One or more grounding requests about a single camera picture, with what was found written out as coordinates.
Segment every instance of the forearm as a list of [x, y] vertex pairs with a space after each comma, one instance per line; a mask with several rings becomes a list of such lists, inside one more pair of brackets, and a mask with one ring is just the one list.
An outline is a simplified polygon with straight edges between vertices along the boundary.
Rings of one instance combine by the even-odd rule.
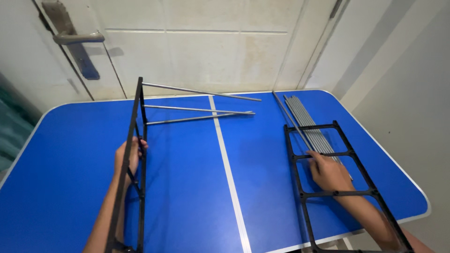
[[[116, 199], [117, 188], [119, 185], [119, 177], [113, 176], [111, 184], [105, 198], [103, 199], [97, 219], [95, 220], [92, 232], [87, 240], [83, 253], [99, 253], [105, 251], [106, 241], [108, 239], [109, 226], [111, 217], [113, 216], [114, 201]], [[123, 219], [124, 219], [124, 199], [127, 187], [124, 188], [121, 201], [121, 210], [117, 223], [116, 237], [123, 241]]]
[[366, 229], [382, 250], [398, 250], [395, 232], [378, 209], [362, 196], [343, 196], [335, 199]]

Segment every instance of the left hand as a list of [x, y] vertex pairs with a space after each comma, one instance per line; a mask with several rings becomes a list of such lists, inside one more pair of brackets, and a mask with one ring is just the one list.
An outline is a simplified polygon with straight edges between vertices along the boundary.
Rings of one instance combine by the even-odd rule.
[[[143, 148], [147, 150], [149, 145], [146, 141], [140, 140]], [[136, 173], [136, 169], [139, 164], [139, 157], [142, 156], [141, 150], [139, 150], [139, 144], [138, 144], [138, 138], [136, 136], [133, 136], [133, 139], [131, 140], [131, 151], [130, 151], [130, 170], [133, 175]], [[120, 176], [120, 170], [122, 168], [123, 163], [123, 156], [125, 153], [125, 146], [126, 141], [116, 150], [116, 155], [114, 158], [114, 176], [119, 178]], [[131, 183], [130, 177], [125, 177], [125, 187], [128, 187]]]

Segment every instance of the blue table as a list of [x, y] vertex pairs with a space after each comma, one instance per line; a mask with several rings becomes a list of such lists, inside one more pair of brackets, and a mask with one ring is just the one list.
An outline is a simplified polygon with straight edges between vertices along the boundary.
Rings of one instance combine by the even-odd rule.
[[[338, 121], [397, 220], [430, 213], [423, 191], [331, 94], [277, 94], [296, 95], [316, 124]], [[282, 253], [307, 245], [290, 180], [287, 121], [270, 92], [245, 96], [262, 102], [207, 95], [146, 99], [154, 105], [256, 112], [148, 127], [146, 252]], [[114, 151], [126, 139], [132, 103], [66, 104], [42, 117], [0, 184], [2, 251], [81, 252], [113, 175]], [[208, 114], [146, 110], [150, 121]], [[343, 151], [335, 130], [323, 133], [336, 152]], [[296, 140], [294, 151], [302, 154], [306, 147]], [[356, 189], [366, 189], [351, 158], [342, 162]], [[302, 162], [298, 170], [304, 189], [318, 191]], [[307, 205], [317, 243], [361, 229], [332, 199], [310, 199]], [[138, 207], [129, 190], [125, 243], [134, 247]]]

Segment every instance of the right hand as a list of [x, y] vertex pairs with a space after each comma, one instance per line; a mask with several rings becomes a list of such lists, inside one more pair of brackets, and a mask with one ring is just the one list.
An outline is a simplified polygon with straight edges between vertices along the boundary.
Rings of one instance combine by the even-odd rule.
[[350, 174], [341, 165], [328, 156], [315, 151], [307, 151], [313, 158], [309, 159], [312, 179], [325, 191], [355, 191]]

